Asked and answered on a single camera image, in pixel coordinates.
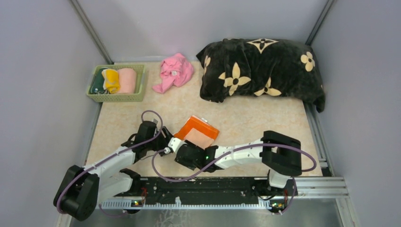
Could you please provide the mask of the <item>grey yellow duck towel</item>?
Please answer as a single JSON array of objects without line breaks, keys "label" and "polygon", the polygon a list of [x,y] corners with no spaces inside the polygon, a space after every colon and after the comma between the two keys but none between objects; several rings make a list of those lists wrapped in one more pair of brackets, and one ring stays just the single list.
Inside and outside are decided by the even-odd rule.
[{"label": "grey yellow duck towel", "polygon": [[103,89],[110,94],[116,94],[120,90],[118,71],[113,69],[104,69],[101,74],[104,78]]}]

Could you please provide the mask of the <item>orange peach towel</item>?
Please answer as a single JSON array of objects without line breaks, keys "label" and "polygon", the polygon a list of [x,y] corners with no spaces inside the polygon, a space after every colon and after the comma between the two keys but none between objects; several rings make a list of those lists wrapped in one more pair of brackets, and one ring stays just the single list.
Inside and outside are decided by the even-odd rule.
[{"label": "orange peach towel", "polygon": [[220,131],[208,124],[206,120],[192,115],[174,136],[200,148],[207,148],[217,139],[219,133]]}]

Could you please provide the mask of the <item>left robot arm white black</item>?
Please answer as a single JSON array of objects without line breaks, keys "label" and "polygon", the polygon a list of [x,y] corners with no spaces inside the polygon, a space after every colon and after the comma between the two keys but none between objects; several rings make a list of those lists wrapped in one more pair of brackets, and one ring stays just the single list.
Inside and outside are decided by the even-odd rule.
[{"label": "left robot arm white black", "polygon": [[155,122],[143,121],[138,132],[110,155],[91,165],[68,168],[53,205],[60,213],[83,221],[111,197],[143,195],[140,175],[128,167],[140,161],[148,151],[166,148],[172,138],[167,127],[159,129]]}]

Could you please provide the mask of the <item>black floral pillow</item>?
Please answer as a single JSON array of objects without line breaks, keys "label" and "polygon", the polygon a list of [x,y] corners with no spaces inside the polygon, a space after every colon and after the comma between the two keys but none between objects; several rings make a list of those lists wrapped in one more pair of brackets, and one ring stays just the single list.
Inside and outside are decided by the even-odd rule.
[{"label": "black floral pillow", "polygon": [[200,97],[222,103],[231,96],[293,97],[325,109],[325,91],[312,47],[286,39],[223,39],[198,54]]}]

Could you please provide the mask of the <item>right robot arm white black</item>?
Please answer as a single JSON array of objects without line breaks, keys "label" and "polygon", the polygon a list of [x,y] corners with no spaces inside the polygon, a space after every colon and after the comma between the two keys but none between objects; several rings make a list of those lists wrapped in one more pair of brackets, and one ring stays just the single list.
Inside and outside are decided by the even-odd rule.
[{"label": "right robot arm white black", "polygon": [[275,131],[265,131],[253,142],[236,146],[201,148],[188,140],[171,138],[168,147],[175,161],[191,170],[213,173],[232,166],[263,163],[270,168],[267,191],[280,194],[291,177],[302,174],[301,142]]}]

